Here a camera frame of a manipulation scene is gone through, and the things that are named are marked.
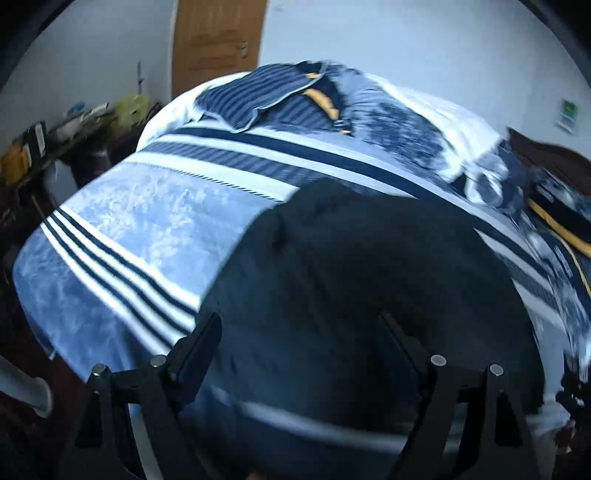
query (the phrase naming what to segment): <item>pillow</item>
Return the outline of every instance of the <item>pillow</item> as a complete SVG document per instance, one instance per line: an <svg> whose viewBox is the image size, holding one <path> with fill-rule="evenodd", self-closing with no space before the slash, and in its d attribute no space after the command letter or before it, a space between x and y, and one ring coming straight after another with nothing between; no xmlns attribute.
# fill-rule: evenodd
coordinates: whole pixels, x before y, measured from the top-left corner
<svg viewBox="0 0 591 480"><path fill-rule="evenodd" d="M324 78L327 64L269 64L254 72L203 92L195 100L199 113L217 118L234 133L244 132L267 109L295 93L312 99L338 125L342 100L335 86Z"/></svg>
<svg viewBox="0 0 591 480"><path fill-rule="evenodd" d="M386 92L437 127L466 164L497 145L502 137L486 121L447 100L392 85L376 75L367 75Z"/></svg>

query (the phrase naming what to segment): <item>metal screw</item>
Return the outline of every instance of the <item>metal screw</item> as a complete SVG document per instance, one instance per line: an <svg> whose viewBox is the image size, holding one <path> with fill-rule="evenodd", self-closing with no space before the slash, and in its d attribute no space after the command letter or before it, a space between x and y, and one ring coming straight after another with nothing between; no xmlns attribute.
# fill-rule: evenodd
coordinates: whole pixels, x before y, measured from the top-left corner
<svg viewBox="0 0 591 480"><path fill-rule="evenodd" d="M155 355L150 359L152 367L161 367L166 363L166 355Z"/></svg>
<svg viewBox="0 0 591 480"><path fill-rule="evenodd" d="M501 367L500 365L497 364L492 364L489 369L491 370L491 374L493 374L496 377L500 377L505 371L503 370L503 367Z"/></svg>
<svg viewBox="0 0 591 480"><path fill-rule="evenodd" d="M443 367L447 363L447 360L443 355L433 355L431 357L431 363L436 367Z"/></svg>
<svg viewBox="0 0 591 480"><path fill-rule="evenodd" d="M106 369L107 367L105 367L103 364L96 364L94 367L92 367L92 374L95 377L100 377L103 373L105 373Z"/></svg>

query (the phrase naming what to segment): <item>white pipe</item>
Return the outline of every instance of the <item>white pipe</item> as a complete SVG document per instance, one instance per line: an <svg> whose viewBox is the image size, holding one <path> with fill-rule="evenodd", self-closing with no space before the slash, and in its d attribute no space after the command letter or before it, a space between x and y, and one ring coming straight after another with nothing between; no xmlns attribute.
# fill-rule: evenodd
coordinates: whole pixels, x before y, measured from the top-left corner
<svg viewBox="0 0 591 480"><path fill-rule="evenodd" d="M53 396L47 382L31 378L0 355L0 391L28 405L42 418L53 409Z"/></svg>

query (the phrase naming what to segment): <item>dark blue cloth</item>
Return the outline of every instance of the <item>dark blue cloth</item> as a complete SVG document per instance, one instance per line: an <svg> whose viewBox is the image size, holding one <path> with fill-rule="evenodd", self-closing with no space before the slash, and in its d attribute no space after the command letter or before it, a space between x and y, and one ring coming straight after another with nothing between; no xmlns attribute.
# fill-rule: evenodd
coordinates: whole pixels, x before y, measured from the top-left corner
<svg viewBox="0 0 591 480"><path fill-rule="evenodd" d="M295 65L277 63L258 67L240 79L206 90L195 100L195 107L219 119L233 132L242 132L251 127L262 111L322 78L325 65L308 65L316 67L316 77L307 77Z"/></svg>

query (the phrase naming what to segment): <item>yellow container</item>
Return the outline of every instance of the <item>yellow container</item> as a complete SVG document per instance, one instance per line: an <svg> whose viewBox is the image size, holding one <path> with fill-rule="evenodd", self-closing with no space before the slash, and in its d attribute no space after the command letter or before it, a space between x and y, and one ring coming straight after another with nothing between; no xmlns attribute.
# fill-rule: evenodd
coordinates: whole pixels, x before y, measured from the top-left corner
<svg viewBox="0 0 591 480"><path fill-rule="evenodd" d="M145 95L128 95L115 104L116 120L113 127L120 130L130 129L148 115L150 103Z"/></svg>
<svg viewBox="0 0 591 480"><path fill-rule="evenodd" d="M22 147L13 145L2 157L2 178L8 184L16 183L29 171L29 161Z"/></svg>

